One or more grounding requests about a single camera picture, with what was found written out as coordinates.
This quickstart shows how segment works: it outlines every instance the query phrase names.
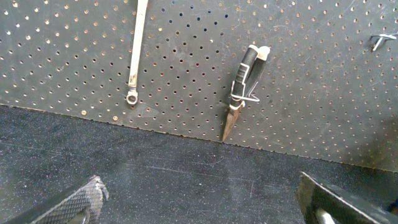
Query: pegboard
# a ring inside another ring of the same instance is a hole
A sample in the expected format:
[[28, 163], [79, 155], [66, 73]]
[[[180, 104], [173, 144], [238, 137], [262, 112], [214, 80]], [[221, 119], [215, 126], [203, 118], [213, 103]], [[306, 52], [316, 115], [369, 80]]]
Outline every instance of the pegboard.
[[268, 45], [227, 143], [398, 170], [398, 41], [368, 42], [397, 32], [394, 1], [149, 0], [131, 107], [136, 7], [1, 1], [0, 103], [220, 141], [238, 65]]

